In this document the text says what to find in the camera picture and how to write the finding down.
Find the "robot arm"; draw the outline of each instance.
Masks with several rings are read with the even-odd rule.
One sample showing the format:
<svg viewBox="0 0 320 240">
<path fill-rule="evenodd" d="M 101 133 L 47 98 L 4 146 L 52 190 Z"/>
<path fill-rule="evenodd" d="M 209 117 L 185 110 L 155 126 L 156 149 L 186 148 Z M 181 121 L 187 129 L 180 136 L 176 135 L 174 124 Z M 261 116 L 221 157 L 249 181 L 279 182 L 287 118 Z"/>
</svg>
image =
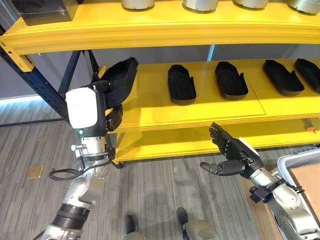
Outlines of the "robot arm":
<svg viewBox="0 0 320 240">
<path fill-rule="evenodd" d="M 201 162 L 203 169 L 218 176 L 240 174 L 251 180 L 254 186 L 250 189 L 250 198 L 255 203 L 268 204 L 287 239 L 320 239 L 319 226 L 304 209 L 298 196 L 303 191 L 301 187 L 294 187 L 280 176 L 268 172 L 259 154 L 241 137 L 233 138 L 216 123 L 211 125 L 209 131 L 212 142 L 227 161 L 219 164 Z"/>
<path fill-rule="evenodd" d="M 104 193 L 108 164 L 115 157 L 106 135 L 121 123 L 121 102 L 132 89 L 137 66 L 137 60 L 131 57 L 109 68 L 99 81 L 66 93 L 70 124 L 81 140 L 80 145 L 71 146 L 79 170 L 67 168 L 49 174 L 55 181 L 74 181 L 41 240 L 80 239 L 90 210 Z M 105 116 L 106 109 L 113 110 Z M 57 173 L 73 175 L 63 178 Z"/>
</svg>

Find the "gray wall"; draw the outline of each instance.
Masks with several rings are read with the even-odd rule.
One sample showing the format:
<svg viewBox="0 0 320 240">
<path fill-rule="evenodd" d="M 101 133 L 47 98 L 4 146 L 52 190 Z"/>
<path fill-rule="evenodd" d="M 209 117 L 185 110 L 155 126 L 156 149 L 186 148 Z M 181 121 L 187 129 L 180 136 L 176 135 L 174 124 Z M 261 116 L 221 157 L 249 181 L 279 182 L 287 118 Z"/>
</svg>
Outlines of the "gray wall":
<svg viewBox="0 0 320 240">
<path fill-rule="evenodd" d="M 208 45 L 117 48 L 94 50 L 100 66 L 113 65 L 128 57 L 136 57 L 140 64 L 206 61 Z M 71 52 L 33 54 L 37 68 L 57 89 Z M 318 44 L 223 44 L 216 45 L 212 60 L 320 58 Z M 80 55 L 71 88 L 89 82 L 85 58 Z M 0 58 L 0 98 L 34 94 L 35 92 Z"/>
</svg>

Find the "yellow shelving unit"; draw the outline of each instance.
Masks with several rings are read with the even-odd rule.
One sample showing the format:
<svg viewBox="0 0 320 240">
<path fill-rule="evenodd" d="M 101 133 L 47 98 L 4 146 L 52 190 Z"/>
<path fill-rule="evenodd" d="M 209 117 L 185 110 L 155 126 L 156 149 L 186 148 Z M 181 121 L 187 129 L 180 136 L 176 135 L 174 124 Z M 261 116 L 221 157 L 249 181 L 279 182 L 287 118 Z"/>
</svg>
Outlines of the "yellow shelving unit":
<svg viewBox="0 0 320 240">
<path fill-rule="evenodd" d="M 215 121 L 229 125 L 320 116 L 320 94 L 312 90 L 299 75 L 305 89 L 294 97 L 278 93 L 263 71 L 265 60 L 234 60 L 244 73 L 248 94 L 238 101 L 225 100 L 214 73 L 217 61 L 184 62 L 197 92 L 195 102 L 179 106 L 170 100 L 168 70 L 174 63 L 138 66 L 129 97 L 123 102 L 123 120 L 117 133 L 207 127 Z M 288 70 L 295 59 L 278 59 Z M 320 59 L 312 59 L 320 66 Z"/>
<path fill-rule="evenodd" d="M 320 120 L 312 118 L 316 133 L 306 131 L 301 119 L 224 125 L 234 137 L 243 137 L 254 148 L 317 143 Z M 119 139 L 116 161 L 217 153 L 209 127 L 129 132 Z"/>
<path fill-rule="evenodd" d="M 48 82 L 34 68 L 29 54 L 266 43 L 320 44 L 320 14 L 300 14 L 281 1 L 271 1 L 263 10 L 247 10 L 231 0 L 222 0 L 215 12 L 197 14 L 185 10 L 181 0 L 156 1 L 154 8 L 139 12 L 124 10 L 119 1 L 85 0 L 72 21 L 27 26 L 20 18 L 0 36 L 0 46 L 21 70 L 16 72 L 31 72 L 37 84 L 48 88 L 64 107 L 65 102 L 53 87 L 41 85 Z M 290 71 L 294 69 L 295 59 L 277 61 Z M 320 59 L 311 61 L 320 66 Z M 167 72 L 173 63 L 139 65 L 131 94 L 123 102 L 122 123 L 116 130 L 116 161 L 217 152 L 208 133 L 212 122 L 223 125 L 235 137 L 244 137 L 256 148 L 320 141 L 320 95 L 299 74 L 305 90 L 285 97 L 263 72 L 264 60 L 229 62 L 244 73 L 247 96 L 238 101 L 222 98 L 214 73 L 218 62 L 187 62 L 182 65 L 194 77 L 197 92 L 195 102 L 187 106 L 170 100 Z M 29 77 L 24 80 L 32 83 Z M 52 101 L 47 102 L 55 107 Z M 305 130 L 303 118 L 312 118 L 316 133 Z"/>
<path fill-rule="evenodd" d="M 124 10 L 119 1 L 86 0 L 72 21 L 27 26 L 20 18 L 0 44 L 24 71 L 27 54 L 85 49 L 208 44 L 320 43 L 320 15 L 304 15 L 285 2 L 247 10 L 231 0 L 215 12 L 185 10 L 181 0 L 161 0 L 148 11 Z"/>
</svg>

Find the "black box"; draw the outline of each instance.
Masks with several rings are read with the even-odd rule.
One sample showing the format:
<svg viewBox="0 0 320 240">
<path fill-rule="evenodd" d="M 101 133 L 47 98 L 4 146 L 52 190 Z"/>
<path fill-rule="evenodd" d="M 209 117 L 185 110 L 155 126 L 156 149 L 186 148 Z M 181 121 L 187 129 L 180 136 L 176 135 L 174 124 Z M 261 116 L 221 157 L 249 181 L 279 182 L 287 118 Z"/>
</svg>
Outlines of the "black box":
<svg viewBox="0 0 320 240">
<path fill-rule="evenodd" d="M 72 21 L 78 0 L 12 0 L 28 26 Z"/>
</svg>

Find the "silver canister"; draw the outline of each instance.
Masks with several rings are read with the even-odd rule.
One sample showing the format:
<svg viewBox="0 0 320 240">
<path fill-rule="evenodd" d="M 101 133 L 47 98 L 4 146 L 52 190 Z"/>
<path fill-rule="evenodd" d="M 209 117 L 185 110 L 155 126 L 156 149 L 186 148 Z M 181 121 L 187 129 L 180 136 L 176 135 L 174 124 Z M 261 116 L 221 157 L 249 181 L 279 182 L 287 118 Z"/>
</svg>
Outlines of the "silver canister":
<svg viewBox="0 0 320 240">
<path fill-rule="evenodd" d="M 268 0 L 234 0 L 234 2 L 249 9 L 263 9 L 267 6 Z"/>
<path fill-rule="evenodd" d="M 289 0 L 288 5 L 296 11 L 306 14 L 320 12 L 320 0 Z"/>
<path fill-rule="evenodd" d="M 196 13 L 211 13 L 217 8 L 218 0 L 183 0 L 182 6 Z"/>
<path fill-rule="evenodd" d="M 122 0 L 121 5 L 127 10 L 147 10 L 155 5 L 155 0 Z"/>
</svg>

